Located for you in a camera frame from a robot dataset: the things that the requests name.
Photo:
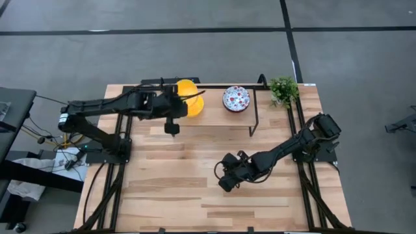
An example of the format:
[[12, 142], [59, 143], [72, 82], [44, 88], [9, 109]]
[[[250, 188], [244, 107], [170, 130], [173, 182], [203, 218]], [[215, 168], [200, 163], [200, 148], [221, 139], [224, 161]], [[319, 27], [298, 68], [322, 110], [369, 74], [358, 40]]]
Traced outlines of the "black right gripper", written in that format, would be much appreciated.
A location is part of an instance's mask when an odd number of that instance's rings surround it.
[[260, 171], [251, 163], [251, 157], [244, 151], [239, 151], [236, 156], [227, 153], [216, 165], [219, 164], [223, 166], [224, 172], [222, 177], [216, 176], [220, 181], [226, 179], [255, 181], [261, 177]]

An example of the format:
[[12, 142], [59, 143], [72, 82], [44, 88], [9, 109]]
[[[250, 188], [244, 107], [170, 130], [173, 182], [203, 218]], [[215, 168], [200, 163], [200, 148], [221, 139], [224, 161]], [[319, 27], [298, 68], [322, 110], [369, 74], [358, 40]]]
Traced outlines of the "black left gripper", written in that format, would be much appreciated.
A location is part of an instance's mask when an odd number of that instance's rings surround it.
[[[146, 90], [146, 101], [140, 108], [140, 120], [158, 118], [182, 118], [188, 114], [188, 105], [178, 94], [176, 84], [170, 86], [153, 87]], [[185, 99], [195, 98], [205, 93], [205, 90], [185, 96]]]

